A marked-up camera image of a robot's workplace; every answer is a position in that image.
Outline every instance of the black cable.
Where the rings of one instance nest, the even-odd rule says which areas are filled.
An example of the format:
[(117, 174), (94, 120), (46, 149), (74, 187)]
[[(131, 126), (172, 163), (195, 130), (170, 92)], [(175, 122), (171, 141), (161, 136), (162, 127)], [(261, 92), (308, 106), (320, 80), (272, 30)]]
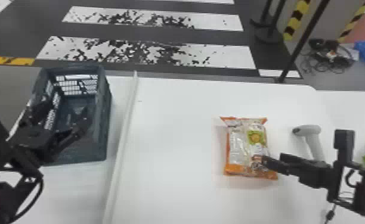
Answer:
[(335, 211), (336, 211), (337, 205), (334, 204), (333, 208), (327, 213), (326, 215), (326, 221), (324, 222), (324, 224), (328, 224), (336, 215)]
[[(351, 195), (354, 195), (354, 193), (349, 192), (349, 191), (342, 191), (340, 193), (340, 195), (342, 195), (342, 194), (351, 194)], [(350, 197), (341, 197), (341, 199), (353, 200), (353, 198), (350, 198)], [(328, 224), (334, 218), (334, 216), (336, 215), (336, 208), (337, 208), (337, 204), (334, 204), (333, 205), (333, 208), (329, 212), (327, 212), (327, 214), (326, 214), (326, 221), (324, 222), (324, 224)]]
[(349, 187), (352, 187), (352, 188), (356, 188), (357, 186), (351, 184), (349, 182), (349, 179), (351, 178), (351, 176), (355, 173), (355, 170), (354, 169), (351, 169), (347, 175), (345, 175), (345, 183), (349, 186)]
[[(347, 59), (349, 66), (346, 66), (346, 65), (343, 65), (343, 64), (337, 63), (337, 62), (331, 62), (327, 57), (324, 56), (328, 53), (327, 50), (324, 50), (324, 51), (310, 50), (307, 53), (301, 54), (302, 56), (304, 56), (304, 59), (302, 60), (302, 62), (300, 63), (299, 66), (305, 73), (313, 74), (313, 71), (317, 71), (317, 72), (331, 71), (334, 74), (342, 74), (345, 72), (345, 69), (347, 67), (351, 67), (354, 64), (354, 57), (352, 56), (350, 51), (347, 50), (346, 48), (344, 48), (343, 46), (339, 45), (338, 48), (345, 51), (348, 54), (348, 56), (350, 57), (350, 59)], [(326, 61), (319, 61), (318, 59), (316, 59), (315, 58), (316, 54), (319, 54), (320, 58), (325, 58)], [(337, 55), (341, 58), (345, 58), (340, 53), (337, 53)]]
[(36, 201), (38, 200), (39, 196), (41, 196), (43, 190), (44, 190), (44, 180), (41, 179), (39, 181), (39, 189), (38, 189), (38, 192), (36, 193), (36, 195), (34, 196), (34, 198), (32, 199), (32, 201), (24, 208), (24, 210), (22, 210), (19, 214), (17, 214), (16, 216), (14, 216), (14, 218), (12, 218), (10, 220), (10, 223), (13, 223), (16, 220), (18, 220), (19, 218), (23, 217), (32, 208), (32, 206), (36, 203)]

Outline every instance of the black plastic basket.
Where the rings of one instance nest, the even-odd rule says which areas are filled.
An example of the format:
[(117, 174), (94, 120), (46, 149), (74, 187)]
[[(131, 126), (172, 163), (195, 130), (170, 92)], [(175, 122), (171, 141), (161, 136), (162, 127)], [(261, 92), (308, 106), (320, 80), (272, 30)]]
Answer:
[(92, 118), (86, 135), (49, 165), (105, 160), (112, 95), (102, 66), (72, 64), (42, 69), (29, 104), (47, 98), (53, 101), (54, 108), (41, 123), (46, 130), (55, 132), (69, 128), (85, 106)]

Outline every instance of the metal rod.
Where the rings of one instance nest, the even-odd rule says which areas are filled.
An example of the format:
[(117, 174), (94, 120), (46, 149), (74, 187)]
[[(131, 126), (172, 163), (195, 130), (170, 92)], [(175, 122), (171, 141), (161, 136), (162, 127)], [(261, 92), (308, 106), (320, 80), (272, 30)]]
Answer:
[(286, 4), (286, 0), (280, 0), (279, 5), (277, 6), (276, 13), (274, 13), (273, 21), (269, 27), (268, 36), (273, 35), (274, 29), (277, 27), (277, 22), (282, 14), (284, 5)]
[(262, 13), (262, 16), (261, 16), (261, 22), (264, 22), (267, 18), (267, 15), (269, 15), (271, 1), (273, 1), (273, 0), (267, 0), (265, 8), (263, 8), (263, 13)]
[(317, 10), (316, 10), (315, 14), (313, 15), (311, 21), (309, 22), (308, 27), (305, 29), (305, 32), (302, 35), (301, 40), (299, 40), (299, 43), (295, 47), (295, 50), (294, 50), (294, 52), (291, 55), (290, 61), (287, 64), (287, 67), (284, 69), (284, 71), (282, 72), (282, 74), (280, 75), (280, 77), (277, 79), (277, 82), (279, 82), (279, 83), (284, 82), (284, 80), (285, 80), (285, 78), (286, 78), (286, 76), (288, 74), (288, 71), (293, 66), (296, 58), (299, 55), (299, 53), (301, 53), (302, 48), (306, 44), (308, 38), (311, 36), (313, 29), (315, 28), (317, 22), (319, 21), (321, 15), (323, 14), (323, 12), (326, 9), (326, 7), (329, 4), (329, 2), (330, 2), (330, 0), (322, 0), (320, 2), (319, 6), (317, 7)]

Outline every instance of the stand base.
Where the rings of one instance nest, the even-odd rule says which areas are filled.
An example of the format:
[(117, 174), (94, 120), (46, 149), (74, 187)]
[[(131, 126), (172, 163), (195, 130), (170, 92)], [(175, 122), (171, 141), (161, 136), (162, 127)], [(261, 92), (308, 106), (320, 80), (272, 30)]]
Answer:
[(261, 27), (270, 27), (271, 24), (267, 21), (261, 21), (260, 18), (252, 18), (250, 20), (250, 23), (257, 28), (261, 28)]
[(283, 80), (282, 82), (279, 81), (279, 77), (274, 77), (274, 83), (277, 83), (277, 84), (284, 84), (286, 83), (286, 80)]
[(255, 30), (255, 36), (257, 40), (266, 44), (278, 44), (283, 42), (283, 35), (274, 29), (272, 35), (268, 35), (269, 28), (259, 28)]

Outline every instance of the plastic food bag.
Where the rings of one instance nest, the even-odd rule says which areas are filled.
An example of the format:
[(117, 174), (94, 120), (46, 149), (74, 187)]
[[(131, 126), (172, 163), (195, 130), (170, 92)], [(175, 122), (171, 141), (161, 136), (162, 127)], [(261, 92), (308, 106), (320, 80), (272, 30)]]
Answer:
[(227, 125), (225, 175), (242, 175), (277, 180), (277, 173), (261, 164), (262, 155), (270, 155), (264, 123), (266, 118), (221, 117)]

